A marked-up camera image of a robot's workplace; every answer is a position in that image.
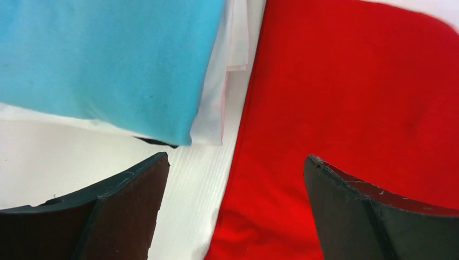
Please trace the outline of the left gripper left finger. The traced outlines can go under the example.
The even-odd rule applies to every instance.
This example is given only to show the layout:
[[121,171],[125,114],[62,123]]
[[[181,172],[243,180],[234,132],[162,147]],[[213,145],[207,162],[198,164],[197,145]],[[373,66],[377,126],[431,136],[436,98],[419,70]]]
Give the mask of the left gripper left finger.
[[157,153],[38,206],[1,211],[1,259],[147,259],[169,174]]

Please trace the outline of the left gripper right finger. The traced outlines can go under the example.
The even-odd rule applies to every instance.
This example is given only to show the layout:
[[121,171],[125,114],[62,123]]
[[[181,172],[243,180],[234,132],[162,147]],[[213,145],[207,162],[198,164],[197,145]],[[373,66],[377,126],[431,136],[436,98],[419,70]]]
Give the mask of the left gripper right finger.
[[458,210],[416,201],[315,155],[304,179],[325,259],[458,259]]

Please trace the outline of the red t shirt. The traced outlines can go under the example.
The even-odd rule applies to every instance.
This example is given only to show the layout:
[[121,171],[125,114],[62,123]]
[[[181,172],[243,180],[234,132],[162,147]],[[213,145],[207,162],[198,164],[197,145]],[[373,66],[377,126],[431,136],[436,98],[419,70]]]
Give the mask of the red t shirt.
[[267,1],[206,259],[321,259],[314,154],[458,208],[458,1]]

